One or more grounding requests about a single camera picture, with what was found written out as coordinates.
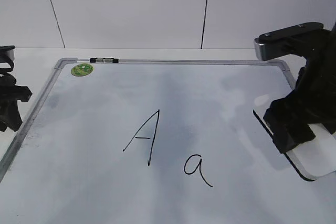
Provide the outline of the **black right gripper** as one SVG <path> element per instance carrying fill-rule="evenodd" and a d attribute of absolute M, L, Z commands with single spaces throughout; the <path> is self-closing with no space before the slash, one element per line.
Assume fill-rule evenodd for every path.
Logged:
<path fill-rule="evenodd" d="M 316 135 L 308 124 L 335 129 L 335 30 L 318 29 L 286 38 L 286 54 L 304 57 L 293 91 L 272 101 L 263 119 L 282 154 Z M 293 129 L 293 139 L 289 129 Z"/>

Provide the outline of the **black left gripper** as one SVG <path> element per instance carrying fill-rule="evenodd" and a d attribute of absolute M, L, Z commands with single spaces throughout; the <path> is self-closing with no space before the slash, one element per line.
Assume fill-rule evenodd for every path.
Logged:
<path fill-rule="evenodd" d="M 1 74 L 1 132 L 7 128 L 18 131 L 22 119 L 17 101 L 28 102 L 32 92 L 27 86 L 17 86 L 11 74 Z"/>

